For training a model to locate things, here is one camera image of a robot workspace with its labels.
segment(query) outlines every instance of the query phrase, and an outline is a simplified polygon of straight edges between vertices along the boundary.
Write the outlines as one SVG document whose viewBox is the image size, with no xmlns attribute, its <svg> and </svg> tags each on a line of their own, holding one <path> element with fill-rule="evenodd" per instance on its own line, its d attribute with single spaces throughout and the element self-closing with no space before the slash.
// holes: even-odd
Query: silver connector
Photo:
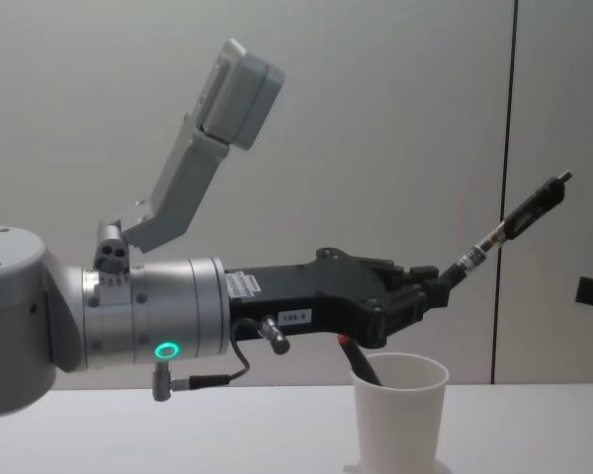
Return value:
<svg viewBox="0 0 593 474">
<path fill-rule="evenodd" d="M 189 390 L 189 378 L 174 378 L 171 381 L 172 392 L 182 392 Z"/>
<path fill-rule="evenodd" d="M 290 342 L 284 336 L 284 333 L 277 326 L 277 322 L 272 316 L 266 316 L 262 321 L 259 335 L 270 343 L 275 354 L 281 356 L 290 350 Z"/>
</svg>

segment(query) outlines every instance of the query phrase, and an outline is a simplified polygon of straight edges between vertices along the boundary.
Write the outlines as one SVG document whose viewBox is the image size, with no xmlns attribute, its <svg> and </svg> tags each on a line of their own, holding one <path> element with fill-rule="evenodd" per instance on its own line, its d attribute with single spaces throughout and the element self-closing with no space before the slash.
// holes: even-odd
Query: label sticker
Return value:
<svg viewBox="0 0 593 474">
<path fill-rule="evenodd" d="M 252 298 L 255 292 L 248 287 L 246 275 L 243 272 L 226 274 L 228 296 L 231 298 Z"/>
<path fill-rule="evenodd" d="M 246 275 L 246 286 L 248 286 L 248 289 L 252 289 L 255 293 L 261 292 L 261 286 L 259 286 L 257 278 L 254 275 Z"/>
<path fill-rule="evenodd" d="M 292 324 L 309 324 L 311 322 L 311 309 L 295 309 L 293 311 L 280 311 L 277 315 L 277 324 L 279 326 L 290 326 Z"/>
</svg>

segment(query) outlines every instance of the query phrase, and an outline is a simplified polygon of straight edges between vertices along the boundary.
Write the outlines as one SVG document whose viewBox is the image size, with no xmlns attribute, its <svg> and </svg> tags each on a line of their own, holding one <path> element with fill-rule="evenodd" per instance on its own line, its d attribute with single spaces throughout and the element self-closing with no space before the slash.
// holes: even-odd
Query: white wall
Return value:
<svg viewBox="0 0 593 474">
<path fill-rule="evenodd" d="M 550 173 L 574 172 L 565 202 L 505 249 L 496 380 L 593 382 L 593 0 L 521 1 L 507 208 Z"/>
<path fill-rule="evenodd" d="M 443 268 L 498 217 L 512 2 L 0 1 L 0 225 L 90 265 L 99 218 L 151 190 L 183 113 L 228 38 L 287 71 L 258 142 L 233 151 L 187 236 L 148 255 L 228 267 L 302 263 L 317 247 Z M 494 261 L 448 310 L 388 350 L 490 373 Z M 330 335 L 272 356 L 245 345 L 244 384 L 340 383 Z M 236 367 L 179 362 L 180 375 Z M 150 367 L 58 387 L 148 386 Z"/>
</svg>

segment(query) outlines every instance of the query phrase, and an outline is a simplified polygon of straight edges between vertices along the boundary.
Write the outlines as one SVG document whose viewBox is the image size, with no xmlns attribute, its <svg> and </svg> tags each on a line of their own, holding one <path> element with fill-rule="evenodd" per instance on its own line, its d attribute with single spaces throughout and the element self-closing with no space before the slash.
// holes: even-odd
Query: black pen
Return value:
<svg viewBox="0 0 593 474">
<path fill-rule="evenodd" d="M 531 196 L 505 217 L 489 234 L 466 254 L 452 264 L 439 279 L 447 280 L 453 288 L 461 283 L 474 269 L 485 262 L 486 254 L 493 248 L 500 248 L 508 240 L 514 240 L 534 222 L 552 210 L 564 199 L 564 184 L 573 173 L 565 171 L 544 183 Z"/>
<path fill-rule="evenodd" d="M 368 383 L 382 386 L 380 379 L 374 372 L 374 368 L 353 339 L 339 334 L 338 344 L 345 353 L 345 356 L 347 356 L 349 363 L 352 365 L 352 370 L 354 370 L 358 378 L 362 378 Z"/>
</svg>

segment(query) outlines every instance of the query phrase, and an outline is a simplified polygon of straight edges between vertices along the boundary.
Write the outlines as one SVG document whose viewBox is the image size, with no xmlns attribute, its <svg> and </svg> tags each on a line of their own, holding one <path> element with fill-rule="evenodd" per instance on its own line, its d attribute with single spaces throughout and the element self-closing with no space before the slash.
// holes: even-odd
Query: cable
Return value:
<svg viewBox="0 0 593 474">
<path fill-rule="evenodd" d="M 259 331 L 259 330 L 261 330 L 261 323 L 255 321 L 254 319 L 251 319 L 251 318 L 239 318 L 230 327 L 230 344 L 233 346 L 233 352 L 235 353 L 237 358 L 239 358 L 241 363 L 244 365 L 244 368 L 229 375 L 229 381 L 235 380 L 236 378 L 239 378 L 242 375 L 245 375 L 248 372 L 248 370 L 250 370 L 250 362 L 248 361 L 248 359 L 246 358 L 244 353 L 239 348 L 239 344 L 237 342 L 237 330 L 241 327 L 248 327 L 254 331 Z"/>
</svg>

